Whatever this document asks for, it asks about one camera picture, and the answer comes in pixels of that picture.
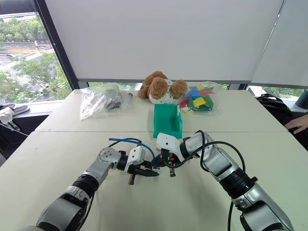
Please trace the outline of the person's bare hand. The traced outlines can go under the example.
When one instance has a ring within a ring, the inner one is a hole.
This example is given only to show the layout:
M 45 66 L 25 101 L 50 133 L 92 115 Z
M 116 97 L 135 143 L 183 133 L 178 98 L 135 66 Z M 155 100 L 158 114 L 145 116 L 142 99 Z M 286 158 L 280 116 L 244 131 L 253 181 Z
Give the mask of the person's bare hand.
M 298 134 L 308 128 L 308 115 L 291 120 L 285 125 L 288 130 L 294 129 L 293 134 Z

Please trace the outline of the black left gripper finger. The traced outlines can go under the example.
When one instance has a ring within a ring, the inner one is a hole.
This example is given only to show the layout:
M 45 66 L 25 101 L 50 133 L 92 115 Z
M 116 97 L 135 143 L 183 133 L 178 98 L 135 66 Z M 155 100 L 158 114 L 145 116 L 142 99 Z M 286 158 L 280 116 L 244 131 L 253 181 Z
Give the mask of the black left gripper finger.
M 150 170 L 150 169 L 138 169 L 137 174 L 145 177 L 156 177 L 159 176 L 159 173 Z

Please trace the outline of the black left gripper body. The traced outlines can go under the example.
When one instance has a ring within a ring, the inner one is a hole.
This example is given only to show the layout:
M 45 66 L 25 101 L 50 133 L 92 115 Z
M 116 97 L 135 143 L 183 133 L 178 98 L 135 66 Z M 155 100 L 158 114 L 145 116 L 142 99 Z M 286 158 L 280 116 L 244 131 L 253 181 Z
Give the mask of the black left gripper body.
M 130 174 L 130 179 L 128 183 L 130 185 L 134 185 L 135 177 L 137 175 L 146 176 L 145 169 L 142 169 L 141 166 L 142 164 L 138 164 L 138 165 L 132 164 L 128 167 L 127 173 Z

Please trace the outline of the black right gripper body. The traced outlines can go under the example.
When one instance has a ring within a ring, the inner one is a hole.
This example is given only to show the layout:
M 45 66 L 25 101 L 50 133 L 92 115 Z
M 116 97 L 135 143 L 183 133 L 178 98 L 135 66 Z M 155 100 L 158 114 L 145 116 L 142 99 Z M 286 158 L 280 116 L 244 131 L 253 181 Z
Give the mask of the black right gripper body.
M 161 157 L 169 158 L 168 165 L 167 165 L 169 167 L 174 166 L 177 163 L 176 156 L 167 149 L 161 149 Z

